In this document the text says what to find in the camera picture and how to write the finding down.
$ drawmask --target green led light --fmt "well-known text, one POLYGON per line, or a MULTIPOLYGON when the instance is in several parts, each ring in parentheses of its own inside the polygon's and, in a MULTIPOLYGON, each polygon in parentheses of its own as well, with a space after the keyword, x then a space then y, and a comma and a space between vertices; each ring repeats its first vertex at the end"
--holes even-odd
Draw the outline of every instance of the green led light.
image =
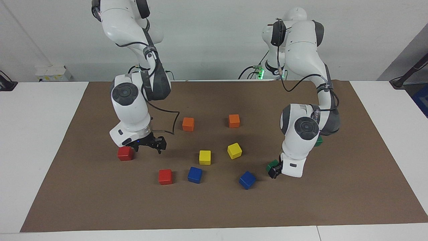
POLYGON ((264 70, 264 69, 261 69, 261 70, 259 71, 259 73, 257 74, 257 78, 258 78, 258 79, 263 79, 263 75, 265 75, 265 70, 264 70))

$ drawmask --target orange block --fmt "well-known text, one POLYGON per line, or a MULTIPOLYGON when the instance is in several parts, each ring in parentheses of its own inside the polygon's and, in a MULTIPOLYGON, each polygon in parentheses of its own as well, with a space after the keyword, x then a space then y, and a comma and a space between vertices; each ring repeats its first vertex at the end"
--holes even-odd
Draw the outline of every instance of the orange block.
POLYGON ((195 128, 195 119, 190 117, 183 118, 183 130, 184 131, 193 131, 195 128))
POLYGON ((229 128, 238 128, 240 123, 238 114, 229 115, 229 128))

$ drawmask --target table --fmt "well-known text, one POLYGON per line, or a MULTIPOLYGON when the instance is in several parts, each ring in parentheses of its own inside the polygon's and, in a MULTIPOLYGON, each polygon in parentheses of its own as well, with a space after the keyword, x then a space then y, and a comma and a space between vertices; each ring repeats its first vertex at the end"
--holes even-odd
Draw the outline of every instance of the table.
MULTIPOLYGON (((425 175, 428 162, 424 149, 428 133, 426 117, 405 91, 394 90, 387 82, 354 81, 351 84, 427 211, 428 190, 424 186, 428 181, 425 175)), ((7 123, 7 128, 0 130, 0 152, 3 153, 3 160, 13 160, 0 162, 0 233, 3 233, 0 239, 108 240, 145 237, 150 240, 168 240, 175 237, 178 240, 189 240, 204 237, 205 240, 217 240, 239 237, 260 240, 276 234, 286 240, 422 240, 428 234, 428 223, 15 234, 25 220, 86 86, 85 82, 20 83, 13 92, 0 94, 0 121, 7 123)))

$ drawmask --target wooden block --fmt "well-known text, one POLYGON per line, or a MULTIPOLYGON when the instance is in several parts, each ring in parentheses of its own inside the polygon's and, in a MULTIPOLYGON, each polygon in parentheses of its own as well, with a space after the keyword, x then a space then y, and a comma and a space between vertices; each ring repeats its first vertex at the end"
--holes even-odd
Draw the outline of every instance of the wooden block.
POLYGON ((183 131, 193 131, 195 128, 195 119, 190 117, 183 118, 183 131))
POLYGON ((229 128, 238 128, 240 124, 241 121, 239 120, 238 114, 229 115, 229 128))
POLYGON ((320 146, 322 144, 323 140, 321 136, 318 136, 317 142, 315 143, 315 146, 320 146))
POLYGON ((229 153, 230 158, 233 160, 242 155, 242 149, 238 143, 235 143, 227 147, 227 153, 229 153))
POLYGON ((276 165, 278 165, 279 164, 279 161, 278 160, 273 160, 271 163, 269 163, 268 164, 268 166, 266 167, 266 171, 267 172, 269 172, 270 171, 270 169, 273 167, 273 166, 276 166, 276 165))
POLYGON ((129 146, 120 147, 117 151, 117 157, 121 161, 130 161, 134 158, 134 150, 129 146))
POLYGON ((239 183, 245 188, 249 189, 256 182, 256 177, 249 171, 246 171, 244 175, 239 179, 239 183))
POLYGON ((196 168, 196 167, 190 167, 189 174, 187 175, 187 179, 190 182, 194 183, 201 183, 202 178, 202 169, 196 168))
POLYGON ((211 151, 199 151, 199 165, 211 165, 211 151))
POLYGON ((171 171, 171 169, 159 170, 158 181, 161 185, 172 184, 172 171, 171 171))

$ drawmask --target brown paper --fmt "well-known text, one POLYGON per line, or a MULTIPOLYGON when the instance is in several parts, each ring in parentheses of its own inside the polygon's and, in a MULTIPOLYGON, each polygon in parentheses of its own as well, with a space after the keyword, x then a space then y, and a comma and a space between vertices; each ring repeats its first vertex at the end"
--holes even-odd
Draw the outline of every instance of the brown paper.
MULTIPOLYGON (((312 83, 287 93, 278 81, 174 82, 166 100, 152 102, 181 111, 175 135, 164 134, 167 150, 141 147, 128 162, 109 136, 119 122, 109 85, 88 85, 22 232, 428 222, 349 82, 334 81, 339 132, 310 152, 302 178, 275 180, 265 167, 284 139, 281 111, 318 103, 312 83), (229 114, 241 127, 228 128, 229 114), (194 132, 181 129, 183 117, 195 118, 194 132), (243 154, 231 160, 235 142, 243 154), (198 164, 199 150, 212 151, 210 166, 198 164), (187 181, 191 166, 203 170, 201 184, 187 181), (173 170, 174 184, 158 183, 160 169, 173 170), (238 183, 245 171, 257 178, 249 190, 238 183)), ((171 129, 174 114, 149 112, 155 129, 171 129)))

